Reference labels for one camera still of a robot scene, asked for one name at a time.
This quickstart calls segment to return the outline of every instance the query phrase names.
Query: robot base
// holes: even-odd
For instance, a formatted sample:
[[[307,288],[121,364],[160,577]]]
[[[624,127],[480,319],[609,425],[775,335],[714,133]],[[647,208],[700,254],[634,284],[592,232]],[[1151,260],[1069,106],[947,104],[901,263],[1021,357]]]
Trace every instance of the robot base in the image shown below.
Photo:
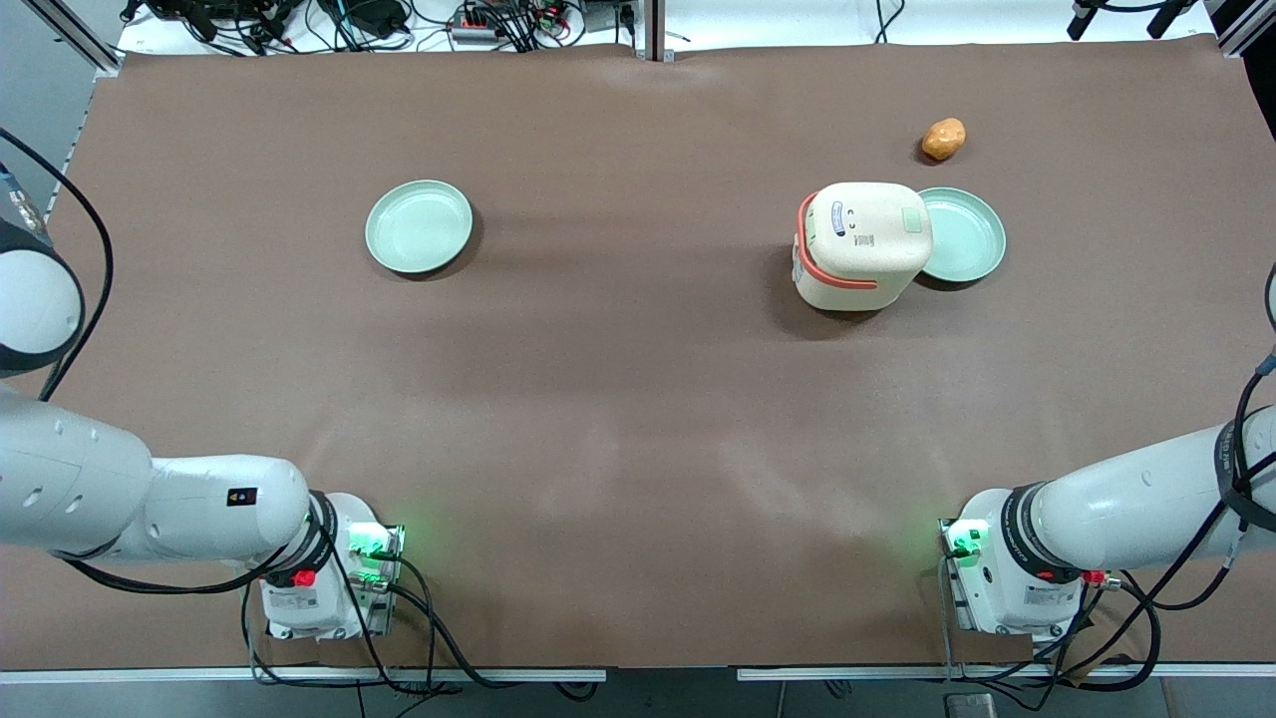
[[[1081,580],[1051,584],[1016,564],[1002,541],[1002,505],[1009,490],[977,494],[961,518],[940,524],[944,548],[975,553],[949,562],[957,625],[986,634],[1028,634],[1050,643],[1068,630],[1081,602]]]
[[[364,633],[359,611],[371,635],[387,635],[394,594],[387,593],[385,585],[398,580],[399,564],[370,559],[365,552],[402,556],[403,529],[378,524],[371,508],[348,494],[329,494],[327,500],[337,515],[336,557],[348,575],[342,575],[336,557],[330,556],[314,573],[309,587],[276,588],[263,583],[267,631],[277,639],[359,638]],[[347,582],[359,601],[357,608],[350,603]]]

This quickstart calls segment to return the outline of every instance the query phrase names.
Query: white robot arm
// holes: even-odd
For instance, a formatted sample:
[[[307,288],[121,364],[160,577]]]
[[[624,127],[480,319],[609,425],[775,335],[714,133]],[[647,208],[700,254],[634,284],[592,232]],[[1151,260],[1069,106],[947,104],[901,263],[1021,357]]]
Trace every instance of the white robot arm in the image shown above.
[[[1265,297],[1276,328],[1276,265]],[[1242,407],[1261,377],[1276,371],[1276,348],[1259,365]],[[1249,414],[1243,444],[1220,425],[1100,462],[1063,478],[972,497],[943,528],[953,561],[953,599],[962,627],[1060,636],[1077,615],[1082,580],[1104,571],[1178,561],[1207,519],[1193,559],[1235,559],[1276,545],[1276,408]],[[1254,474],[1234,488],[1238,450]]]
[[[56,362],[83,314],[54,247],[0,221],[0,379]],[[311,492],[291,462],[153,459],[124,430],[0,384],[0,543],[47,551],[98,583],[119,588],[85,562],[226,561],[265,582],[277,638],[383,634],[398,564],[369,555],[397,557],[401,539],[359,499]]]

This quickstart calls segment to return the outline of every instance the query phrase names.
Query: light green plate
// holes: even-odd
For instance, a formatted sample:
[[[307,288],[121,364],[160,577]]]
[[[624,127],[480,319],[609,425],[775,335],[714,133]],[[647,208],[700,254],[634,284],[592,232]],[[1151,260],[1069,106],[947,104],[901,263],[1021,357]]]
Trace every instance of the light green plate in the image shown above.
[[[376,200],[364,238],[373,258],[396,272],[429,272],[470,241],[475,217],[459,189],[445,181],[401,184]]]
[[[1005,255],[1005,227],[997,212],[974,194],[933,186],[917,194],[930,212],[935,246],[921,268],[937,279],[968,282],[988,275]]]

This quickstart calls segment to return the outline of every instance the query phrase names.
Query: brown paper surface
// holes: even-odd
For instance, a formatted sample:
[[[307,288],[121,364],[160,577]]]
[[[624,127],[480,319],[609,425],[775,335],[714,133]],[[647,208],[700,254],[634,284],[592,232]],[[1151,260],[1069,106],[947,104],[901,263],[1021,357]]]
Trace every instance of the brown paper surface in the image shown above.
[[[916,145],[946,116],[968,139],[934,166]],[[1271,339],[1273,168],[1244,68],[1207,37],[133,56],[71,162],[119,268],[56,402],[157,457],[277,455],[364,497],[408,527],[478,666],[937,663],[938,519],[1226,421]],[[362,227],[421,177],[461,187],[476,227],[413,281]],[[795,208],[843,180],[974,191],[1005,260],[874,315],[814,311]],[[52,231],[92,292],[69,195]],[[244,663],[235,596],[0,560],[6,668]],[[1273,570],[1247,556],[1208,611],[1165,617],[1164,657],[1276,658]],[[407,624],[380,644],[424,662]]]

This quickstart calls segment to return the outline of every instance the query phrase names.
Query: potato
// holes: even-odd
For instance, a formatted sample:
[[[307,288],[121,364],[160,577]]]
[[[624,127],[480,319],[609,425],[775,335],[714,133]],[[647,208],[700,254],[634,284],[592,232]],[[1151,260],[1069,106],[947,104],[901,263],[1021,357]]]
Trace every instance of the potato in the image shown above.
[[[937,162],[952,157],[966,143],[966,125],[957,117],[939,120],[930,125],[921,138],[921,150]]]

